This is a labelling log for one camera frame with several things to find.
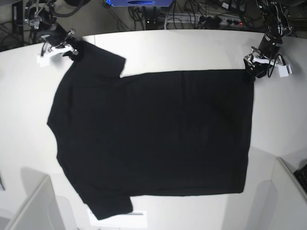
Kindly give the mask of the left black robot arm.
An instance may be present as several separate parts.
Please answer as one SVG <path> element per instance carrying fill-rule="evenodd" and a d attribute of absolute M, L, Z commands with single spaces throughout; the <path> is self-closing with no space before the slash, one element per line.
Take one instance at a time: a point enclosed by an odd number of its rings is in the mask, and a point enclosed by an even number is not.
<path fill-rule="evenodd" d="M 280 53 L 283 37 L 292 33 L 287 7 L 274 0 L 259 0 L 257 5 L 267 31 L 259 46 L 251 47 L 250 53 L 244 57 L 245 70 L 253 81 L 264 76 L 270 78 L 275 69 L 280 77 L 288 77 L 293 73 L 292 67 Z"/>

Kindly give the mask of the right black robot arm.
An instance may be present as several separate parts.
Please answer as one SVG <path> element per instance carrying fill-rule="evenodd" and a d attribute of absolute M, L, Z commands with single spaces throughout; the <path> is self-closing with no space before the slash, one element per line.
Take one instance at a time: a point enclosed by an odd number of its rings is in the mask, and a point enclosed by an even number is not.
<path fill-rule="evenodd" d="M 26 3 L 23 23 L 33 28 L 36 31 L 36 36 L 44 41 L 38 55 L 40 59 L 48 59 L 56 55 L 69 57 L 73 61 L 82 59 L 83 48 L 74 37 L 75 30 L 66 31 L 57 22 L 57 19 L 73 16 L 85 1 L 69 0 L 68 3 L 75 7 L 69 13 L 55 12 L 54 0 L 29 0 Z"/>

